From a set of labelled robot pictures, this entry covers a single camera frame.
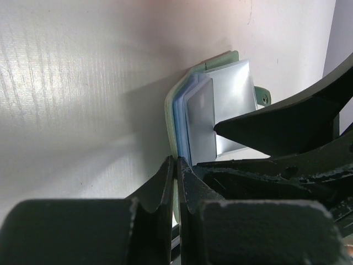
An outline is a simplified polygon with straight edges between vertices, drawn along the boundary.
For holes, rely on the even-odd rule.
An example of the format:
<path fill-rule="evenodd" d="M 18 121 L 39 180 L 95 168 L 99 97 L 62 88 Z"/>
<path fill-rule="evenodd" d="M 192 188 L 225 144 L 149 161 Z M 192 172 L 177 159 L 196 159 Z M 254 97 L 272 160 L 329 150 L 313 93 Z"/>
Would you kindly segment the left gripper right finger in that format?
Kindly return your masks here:
<path fill-rule="evenodd" d="M 226 200 L 177 161 L 182 264 L 344 264 L 331 214 L 312 200 Z"/>

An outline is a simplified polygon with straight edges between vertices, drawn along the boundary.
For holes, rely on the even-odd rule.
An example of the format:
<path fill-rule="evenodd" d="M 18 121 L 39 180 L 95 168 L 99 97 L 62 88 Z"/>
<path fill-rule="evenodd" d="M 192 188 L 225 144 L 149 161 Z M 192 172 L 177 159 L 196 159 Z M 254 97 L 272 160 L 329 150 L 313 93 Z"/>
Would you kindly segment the green leather card holder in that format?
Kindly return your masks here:
<path fill-rule="evenodd" d="M 244 145 L 219 136 L 214 127 L 230 118 L 271 105 L 271 93 L 254 85 L 249 60 L 227 51 L 188 70 L 164 102 L 172 156 L 190 165 L 214 161 Z"/>

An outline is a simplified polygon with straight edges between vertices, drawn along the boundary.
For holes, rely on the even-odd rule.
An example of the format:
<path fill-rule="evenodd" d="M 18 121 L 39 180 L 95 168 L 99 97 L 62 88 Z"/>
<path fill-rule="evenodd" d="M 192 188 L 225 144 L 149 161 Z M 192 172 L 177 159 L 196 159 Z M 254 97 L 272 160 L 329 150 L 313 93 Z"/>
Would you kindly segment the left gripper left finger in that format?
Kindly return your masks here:
<path fill-rule="evenodd" d="M 1 227 L 2 264 L 169 264 L 174 160 L 125 199 L 33 199 Z"/>

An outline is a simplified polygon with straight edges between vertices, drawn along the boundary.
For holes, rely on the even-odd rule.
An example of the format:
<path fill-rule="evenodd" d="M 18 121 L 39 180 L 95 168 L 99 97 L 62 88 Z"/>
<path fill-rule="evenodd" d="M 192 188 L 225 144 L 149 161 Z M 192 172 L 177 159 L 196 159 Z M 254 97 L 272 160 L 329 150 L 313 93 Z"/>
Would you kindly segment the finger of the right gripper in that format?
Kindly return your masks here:
<path fill-rule="evenodd" d="M 352 98 L 352 56 L 307 89 L 217 123 L 217 135 L 270 156 L 303 153 L 331 139 L 328 129 Z"/>
<path fill-rule="evenodd" d="M 299 155 L 204 162 L 193 170 L 226 199 L 316 200 L 335 220 L 352 214 L 350 137 Z"/>

